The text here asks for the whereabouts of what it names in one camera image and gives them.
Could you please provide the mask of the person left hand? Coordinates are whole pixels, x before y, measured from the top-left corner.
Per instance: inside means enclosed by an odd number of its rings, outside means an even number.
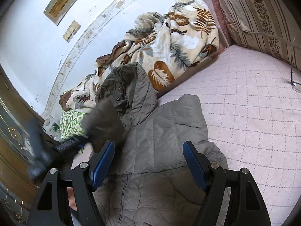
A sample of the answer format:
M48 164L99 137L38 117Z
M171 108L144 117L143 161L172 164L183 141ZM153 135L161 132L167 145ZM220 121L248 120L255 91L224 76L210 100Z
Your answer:
M77 205L74 197L74 190L72 187L67 187L67 195L68 195L69 207L77 211Z

